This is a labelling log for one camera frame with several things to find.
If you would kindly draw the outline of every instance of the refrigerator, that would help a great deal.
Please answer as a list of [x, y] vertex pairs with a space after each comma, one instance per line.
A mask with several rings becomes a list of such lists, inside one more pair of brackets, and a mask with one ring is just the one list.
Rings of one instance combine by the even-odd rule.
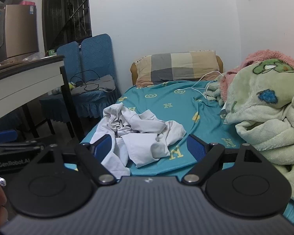
[[0, 14], [0, 63], [38, 52], [36, 6], [6, 5]]

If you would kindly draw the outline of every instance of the white cable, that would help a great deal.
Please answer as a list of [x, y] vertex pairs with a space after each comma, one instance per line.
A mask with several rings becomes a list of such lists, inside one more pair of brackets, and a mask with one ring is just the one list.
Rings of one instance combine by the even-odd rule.
[[207, 91], [208, 91], [208, 87], [210, 87], [210, 86], [218, 86], [218, 85], [220, 85], [220, 84], [217, 84], [217, 85], [209, 85], [209, 83], [205, 86], [205, 92], [207, 93]]
[[[207, 86], [218, 86], [218, 85], [220, 85], [220, 84], [217, 84], [217, 85], [208, 85], [210, 82], [207, 83], [206, 87]], [[195, 88], [196, 89], [206, 89], [206, 87], [204, 87], [204, 88], [203, 87], [193, 87], [193, 89], [195, 89]]]
[[[220, 73], [221, 75], [222, 75], [222, 73], [221, 72], [219, 72], [219, 71], [211, 71], [211, 72], [209, 72], [209, 73], [206, 73], [204, 76], [206, 76], [206, 75], [208, 75], [208, 74], [210, 74], [210, 73], [212, 73], [212, 72], [218, 72], [218, 73]], [[201, 79], [204, 77], [204, 76], [202, 76], [193, 86], [191, 86], [191, 87], [187, 87], [187, 88], [183, 88], [183, 89], [177, 89], [178, 91], [181, 91], [181, 90], [185, 90], [185, 89], [189, 89], [189, 88], [192, 88], [192, 89], [195, 89], [194, 88], [194, 86], [199, 82], [199, 81], [201, 81]]]
[[200, 92], [200, 93], [203, 95], [203, 97], [207, 100], [206, 96], [205, 96], [201, 91], [199, 91], [199, 90], [197, 90], [197, 89], [195, 89], [195, 88], [192, 88], [192, 89], [194, 89], [194, 90]]

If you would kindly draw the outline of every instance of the white wall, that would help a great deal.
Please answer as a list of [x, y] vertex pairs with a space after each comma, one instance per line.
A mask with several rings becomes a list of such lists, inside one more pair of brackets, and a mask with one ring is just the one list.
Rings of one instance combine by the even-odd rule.
[[37, 36], [38, 36], [38, 48], [39, 52], [45, 53], [44, 48], [44, 37], [43, 37], [43, 21], [42, 21], [42, 0], [25, 0], [36, 3], [36, 11], [37, 11]]
[[118, 85], [132, 85], [131, 63], [164, 52], [216, 50], [225, 70], [241, 62], [235, 0], [89, 0], [93, 36], [112, 39]]
[[294, 58], [294, 0], [236, 0], [242, 60], [260, 49]]

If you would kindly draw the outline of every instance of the blanket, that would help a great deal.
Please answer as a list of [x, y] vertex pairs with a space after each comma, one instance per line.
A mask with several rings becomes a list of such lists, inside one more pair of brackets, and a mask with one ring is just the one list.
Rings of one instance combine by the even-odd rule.
[[266, 50], [259, 50], [255, 53], [249, 54], [248, 57], [245, 59], [242, 64], [235, 68], [232, 69], [224, 75], [224, 77], [220, 81], [220, 90], [221, 90], [221, 98], [226, 101], [227, 100], [227, 92], [228, 92], [228, 87], [233, 81], [235, 75], [243, 68], [254, 64], [259, 61], [264, 61], [268, 59], [279, 59], [283, 63], [286, 63], [290, 65], [291, 67], [294, 68], [294, 59], [291, 58], [290, 56], [286, 56], [285, 54], [279, 52], [279, 51], [272, 51], [270, 49]]
[[131, 175], [126, 167], [129, 159], [139, 168], [170, 156], [168, 146], [181, 140], [186, 131], [173, 120], [159, 120], [150, 110], [137, 114], [121, 102], [103, 110], [103, 118], [90, 143], [105, 134], [111, 136], [112, 146], [101, 164], [117, 179], [121, 179], [122, 176]]
[[294, 68], [278, 59], [241, 69], [228, 89], [226, 124], [276, 165], [294, 200]]
[[222, 79], [222, 77], [223, 74], [220, 74], [213, 81], [207, 83], [204, 91], [204, 95], [206, 96], [207, 100], [216, 100], [220, 107], [224, 105], [224, 101], [221, 99], [220, 96], [220, 80]]

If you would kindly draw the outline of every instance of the charging cable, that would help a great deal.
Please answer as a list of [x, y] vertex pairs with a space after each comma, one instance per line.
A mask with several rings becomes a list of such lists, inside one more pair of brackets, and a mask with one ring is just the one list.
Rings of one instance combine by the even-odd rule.
[[[218, 72], [218, 73], [220, 73], [221, 75], [222, 75], [222, 73], [221, 72], [219, 72], [219, 71], [211, 71], [211, 72], [209, 72], [209, 73], [206, 73], [204, 76], [206, 76], [206, 75], [208, 75], [208, 74], [210, 74], [210, 73], [212, 73], [212, 72]], [[207, 89], [206, 89], [206, 87], [205, 88], [200, 88], [200, 87], [194, 87], [200, 80], [198, 80], [193, 86], [191, 86], [191, 87], [187, 87], [187, 88], [183, 88], [183, 89], [177, 89], [177, 91], [181, 91], [181, 90], [185, 90], [185, 89], [189, 89], [189, 88], [191, 88], [191, 89], [193, 89], [193, 90], [195, 90], [195, 91], [198, 91], [198, 92], [200, 92], [201, 94], [202, 94], [202, 96], [205, 98], [205, 99], [207, 99], [207, 97], [201, 92], [201, 91], [199, 91], [198, 89], [204, 89], [205, 91], [207, 91], [208, 90], [208, 87], [210, 86], [210, 85], [208, 85], [210, 82], [212, 82], [212, 81], [210, 81], [210, 82], [208, 82], [207, 83]]]

